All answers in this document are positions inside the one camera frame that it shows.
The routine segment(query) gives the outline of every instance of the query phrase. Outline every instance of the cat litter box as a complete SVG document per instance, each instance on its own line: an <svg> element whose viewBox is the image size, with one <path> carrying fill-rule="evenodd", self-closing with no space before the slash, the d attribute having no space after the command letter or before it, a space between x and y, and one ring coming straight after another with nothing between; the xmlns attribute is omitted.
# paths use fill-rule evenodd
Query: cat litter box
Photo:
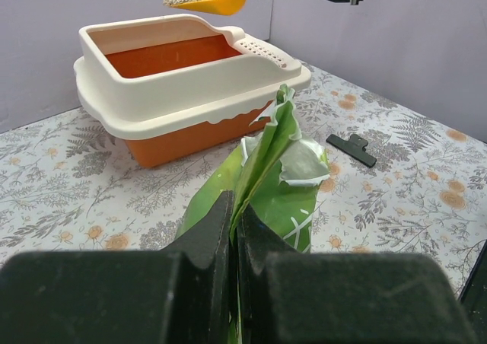
<svg viewBox="0 0 487 344"><path fill-rule="evenodd" d="M83 27L75 62L83 108L155 167L261 129L252 121L286 83L307 88L298 60L239 27L191 14Z"/></svg>

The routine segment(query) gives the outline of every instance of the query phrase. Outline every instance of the table surface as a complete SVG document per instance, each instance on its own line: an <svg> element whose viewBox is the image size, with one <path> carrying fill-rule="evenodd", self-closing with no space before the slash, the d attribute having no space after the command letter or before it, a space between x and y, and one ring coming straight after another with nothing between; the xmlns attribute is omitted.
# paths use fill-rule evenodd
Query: table surface
<svg viewBox="0 0 487 344"><path fill-rule="evenodd" d="M313 252L420 252L456 293L487 239L487 147L306 65L301 128L324 144L358 133L369 169L327 145ZM161 249L190 199L237 142L154 170L82 109L0 135L0 265L25 250Z"/></svg>

